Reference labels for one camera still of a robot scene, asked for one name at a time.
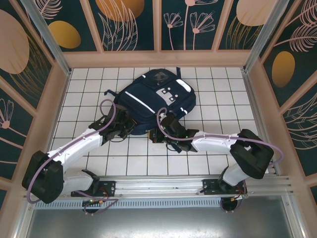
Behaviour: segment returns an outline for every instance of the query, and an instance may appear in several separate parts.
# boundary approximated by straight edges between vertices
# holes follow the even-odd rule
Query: flower illustration
[[[193,50],[195,49],[195,36],[198,33],[208,32],[214,30],[214,24],[212,13],[201,13],[197,18],[197,12],[190,14],[190,23],[194,32],[194,40],[193,40]]]
[[[14,103],[8,100],[7,105],[3,98],[0,99],[0,128],[8,129],[12,117]]]
[[[168,31],[169,31],[169,41],[170,41],[170,45],[172,47],[172,50],[174,50],[173,48],[173,43],[172,43],[172,37],[171,37],[171,33],[170,30],[173,27],[179,27],[182,26],[184,23],[183,21],[181,21],[181,17],[179,15],[179,13],[172,13],[171,15],[169,15],[169,13],[165,13],[164,14],[164,20],[165,23],[167,24],[168,27]]]
[[[185,0],[187,7],[186,7],[185,24],[184,24],[184,50],[186,50],[186,26],[187,26],[187,15],[188,15],[189,7],[195,6],[195,5],[213,4],[216,2],[218,2],[218,0]]]

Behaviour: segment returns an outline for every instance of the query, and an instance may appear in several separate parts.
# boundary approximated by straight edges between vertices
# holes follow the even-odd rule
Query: backpack
[[[153,69],[135,79],[120,93],[107,90],[115,96],[114,103],[124,106],[137,122],[132,135],[142,135],[157,127],[156,114],[166,107],[167,114],[181,119],[196,105],[194,89],[177,74],[166,69]]]

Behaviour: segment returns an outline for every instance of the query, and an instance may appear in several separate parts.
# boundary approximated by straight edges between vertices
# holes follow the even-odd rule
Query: white tile floor
[[[176,73],[175,67],[166,69]],[[133,78],[149,70],[148,67],[74,69],[52,149],[80,135],[101,117],[97,105],[105,98],[113,99],[112,95],[104,96],[104,91],[119,92]],[[239,68],[183,67],[181,73],[197,95],[197,105],[180,120],[186,128],[219,134],[239,133],[248,128],[258,133]],[[213,152],[177,154],[168,151],[164,144],[153,144],[147,135],[131,135],[123,142],[109,142],[91,151],[72,167],[87,168],[100,176],[219,175],[233,163],[231,156]]]

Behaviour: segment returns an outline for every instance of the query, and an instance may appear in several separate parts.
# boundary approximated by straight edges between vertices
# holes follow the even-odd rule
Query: navy blue backpack
[[[166,107],[177,119],[188,114],[196,105],[194,89],[177,74],[166,69],[153,69],[141,75],[120,93],[107,90],[115,96],[114,103],[124,106],[138,124],[132,135],[142,135],[157,127],[156,114]]]

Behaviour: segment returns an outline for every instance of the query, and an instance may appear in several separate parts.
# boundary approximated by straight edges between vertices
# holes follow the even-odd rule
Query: enclosure
[[[316,16],[316,0],[1,1],[1,237],[317,237]],[[177,153],[147,134],[69,168],[115,182],[119,201],[102,215],[86,217],[87,198],[70,194],[27,202],[36,151],[81,135],[114,99],[106,90],[177,67],[196,94],[186,129],[250,129],[284,152],[263,179],[246,179],[237,211],[201,193],[232,156]]]

